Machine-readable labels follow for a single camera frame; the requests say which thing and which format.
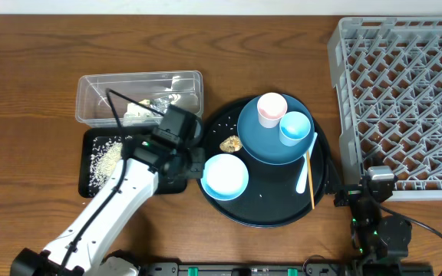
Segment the pile of white rice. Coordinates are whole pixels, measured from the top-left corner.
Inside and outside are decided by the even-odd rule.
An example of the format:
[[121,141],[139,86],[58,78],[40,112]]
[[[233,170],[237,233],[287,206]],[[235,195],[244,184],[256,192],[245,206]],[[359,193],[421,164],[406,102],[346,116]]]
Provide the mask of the pile of white rice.
[[122,142],[119,136],[99,136],[93,139],[90,163],[90,188],[100,190],[121,159]]

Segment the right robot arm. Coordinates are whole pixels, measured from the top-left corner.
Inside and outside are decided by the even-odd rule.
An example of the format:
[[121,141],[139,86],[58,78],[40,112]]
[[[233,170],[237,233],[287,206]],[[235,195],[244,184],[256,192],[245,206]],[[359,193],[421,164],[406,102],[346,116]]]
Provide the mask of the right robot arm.
[[390,166],[375,157],[359,183],[344,185],[331,182],[327,194],[335,196],[334,206],[351,210],[352,246],[361,257],[351,264],[330,265],[335,275],[416,275],[412,266],[404,266],[401,259],[408,256],[411,223],[398,215],[382,215],[381,203],[393,194],[396,175]]

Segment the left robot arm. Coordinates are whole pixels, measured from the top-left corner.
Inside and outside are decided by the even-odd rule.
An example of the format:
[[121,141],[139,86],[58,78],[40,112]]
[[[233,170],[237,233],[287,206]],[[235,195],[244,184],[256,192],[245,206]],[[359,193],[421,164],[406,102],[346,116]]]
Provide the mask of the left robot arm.
[[96,275],[132,215],[164,184],[199,179],[205,153],[200,138],[155,129],[123,136],[122,157],[107,183],[54,241],[37,253],[24,248],[12,275]]

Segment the foil wrapper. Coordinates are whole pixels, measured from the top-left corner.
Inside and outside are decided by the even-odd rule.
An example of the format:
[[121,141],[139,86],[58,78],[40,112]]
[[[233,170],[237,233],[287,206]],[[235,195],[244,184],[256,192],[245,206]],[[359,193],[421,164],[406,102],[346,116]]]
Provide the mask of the foil wrapper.
[[163,97],[158,97],[150,101],[150,107],[161,113],[166,113],[169,105],[175,104],[180,96],[177,94],[170,94]]

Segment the white paper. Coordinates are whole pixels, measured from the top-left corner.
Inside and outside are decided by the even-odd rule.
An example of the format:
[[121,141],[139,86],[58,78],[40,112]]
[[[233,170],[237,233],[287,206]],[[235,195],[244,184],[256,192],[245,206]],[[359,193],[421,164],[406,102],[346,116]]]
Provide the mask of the white paper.
[[127,111],[124,114],[124,126],[132,126],[144,122],[151,116],[151,112],[135,103],[127,105]]

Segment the light blue bowl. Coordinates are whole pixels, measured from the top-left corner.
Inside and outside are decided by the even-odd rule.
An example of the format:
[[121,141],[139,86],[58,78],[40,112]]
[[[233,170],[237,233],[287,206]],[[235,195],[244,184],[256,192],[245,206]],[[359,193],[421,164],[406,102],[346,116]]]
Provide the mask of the light blue bowl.
[[200,185],[211,198],[230,201],[242,195],[249,184],[249,171],[237,156],[222,153],[210,157],[204,166]]

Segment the yellow green snack wrapper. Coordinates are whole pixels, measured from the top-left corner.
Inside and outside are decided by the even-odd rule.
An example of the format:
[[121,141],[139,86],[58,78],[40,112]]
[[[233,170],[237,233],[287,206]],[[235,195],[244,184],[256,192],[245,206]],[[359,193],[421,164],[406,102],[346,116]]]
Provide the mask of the yellow green snack wrapper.
[[144,106],[147,106],[147,107],[150,107],[150,101],[149,100],[142,100],[142,101],[140,101],[140,104],[142,104]]

